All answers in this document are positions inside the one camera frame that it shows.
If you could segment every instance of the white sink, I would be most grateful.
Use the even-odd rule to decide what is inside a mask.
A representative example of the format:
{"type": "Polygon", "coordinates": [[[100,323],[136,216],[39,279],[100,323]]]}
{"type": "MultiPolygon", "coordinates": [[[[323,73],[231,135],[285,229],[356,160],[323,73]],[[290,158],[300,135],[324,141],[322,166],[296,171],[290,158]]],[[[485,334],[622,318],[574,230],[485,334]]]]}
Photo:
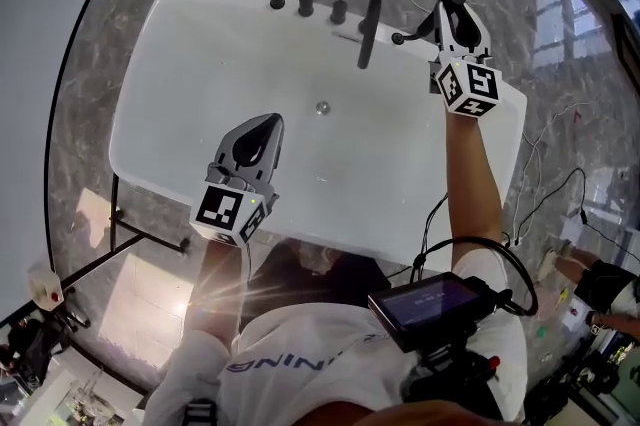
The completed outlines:
{"type": "MultiPolygon", "coordinates": [[[[303,18],[297,0],[156,0],[138,37],[116,109],[109,157],[132,184],[191,204],[222,137],[277,112],[285,122],[281,196],[261,228],[410,264],[429,211],[446,191],[444,107],[429,93],[425,41],[394,46],[380,25],[369,68],[356,67],[362,19],[336,28],[330,8],[303,18]],[[316,105],[326,101],[321,116],[316,105]]],[[[480,121],[504,201],[526,98],[505,85],[480,121]]],[[[449,237],[446,205],[429,241],[449,237]]],[[[450,250],[427,260],[447,269],[450,250]]]]}

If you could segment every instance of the marble floor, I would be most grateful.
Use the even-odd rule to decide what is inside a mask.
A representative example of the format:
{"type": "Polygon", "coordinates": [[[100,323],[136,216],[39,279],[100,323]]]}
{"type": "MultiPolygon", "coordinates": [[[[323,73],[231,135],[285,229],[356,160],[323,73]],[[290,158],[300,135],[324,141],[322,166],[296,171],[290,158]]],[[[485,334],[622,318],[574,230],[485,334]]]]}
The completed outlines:
{"type": "MultiPolygon", "coordinates": [[[[55,113],[49,171],[52,246],[62,277],[107,251],[110,127],[127,62],[152,1],[92,0],[71,50],[55,113]]],[[[365,2],[346,1],[364,13],[365,2]]],[[[436,0],[415,1],[430,9],[436,0]]],[[[581,166],[588,176],[585,209],[590,223],[622,241],[623,227],[638,222],[640,105],[613,49],[609,15],[619,6],[611,0],[469,2],[490,28],[495,65],[528,97],[526,136],[539,139],[533,154],[522,141],[504,208],[505,230],[513,236],[514,225],[536,198],[581,166]]],[[[384,5],[382,22],[400,29],[411,31],[424,17],[408,0],[385,0],[384,5]]],[[[563,230],[605,260],[617,256],[613,244],[574,225],[581,194],[582,183],[574,177],[523,227],[526,236],[515,251],[531,272],[549,239],[563,230]]],[[[121,183],[119,205],[134,225],[174,242],[185,236],[192,240],[184,257],[143,241],[76,286],[93,321],[78,341],[105,364],[151,388],[180,339],[205,245],[188,224],[188,210],[175,202],[121,183]]],[[[264,259],[277,241],[259,233],[254,259],[264,259]]],[[[324,264],[319,250],[307,247],[305,254],[308,264],[324,264]]],[[[517,297],[524,298],[513,275],[512,285],[517,297]]],[[[540,288],[543,310],[523,321],[531,383],[559,363],[580,333],[569,332],[560,322],[568,301],[557,306],[557,296],[565,287],[571,292],[557,276],[545,281],[540,288]]]]}

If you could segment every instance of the white wall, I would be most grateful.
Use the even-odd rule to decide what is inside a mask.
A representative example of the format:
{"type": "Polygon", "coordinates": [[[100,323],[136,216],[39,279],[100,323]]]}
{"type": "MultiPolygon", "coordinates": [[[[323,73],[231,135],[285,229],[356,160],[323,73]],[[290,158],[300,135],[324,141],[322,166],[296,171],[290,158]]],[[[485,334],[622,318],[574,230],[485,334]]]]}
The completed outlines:
{"type": "Polygon", "coordinates": [[[0,319],[29,301],[48,261],[43,168],[53,92],[85,0],[0,0],[0,319]]]}

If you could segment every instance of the camera screen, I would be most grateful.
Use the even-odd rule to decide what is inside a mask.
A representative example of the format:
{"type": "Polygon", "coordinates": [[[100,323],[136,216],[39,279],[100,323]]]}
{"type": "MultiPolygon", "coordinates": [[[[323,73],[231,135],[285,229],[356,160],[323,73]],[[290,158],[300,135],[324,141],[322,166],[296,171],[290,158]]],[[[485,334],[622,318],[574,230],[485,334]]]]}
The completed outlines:
{"type": "Polygon", "coordinates": [[[452,279],[443,279],[395,296],[388,296],[381,301],[396,321],[406,327],[438,318],[476,298],[478,295],[464,284],[452,279]]]}

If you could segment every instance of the person's arm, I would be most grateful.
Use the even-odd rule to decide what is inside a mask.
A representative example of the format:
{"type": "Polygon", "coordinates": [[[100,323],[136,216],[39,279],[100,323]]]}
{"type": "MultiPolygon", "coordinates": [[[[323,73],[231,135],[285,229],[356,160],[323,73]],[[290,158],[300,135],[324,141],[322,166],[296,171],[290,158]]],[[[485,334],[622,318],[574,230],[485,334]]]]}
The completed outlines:
{"type": "Polygon", "coordinates": [[[236,335],[242,307],[240,249],[209,241],[185,314],[185,330],[202,330],[227,349],[236,335]]]}
{"type": "MultiPolygon", "coordinates": [[[[477,236],[499,243],[502,237],[502,206],[478,121],[449,112],[446,118],[451,234],[454,238],[477,236]]],[[[475,248],[478,245],[454,245],[451,267],[475,248]]]]}
{"type": "Polygon", "coordinates": [[[592,325],[612,328],[623,334],[629,334],[640,341],[640,319],[626,314],[594,314],[592,325]]]}

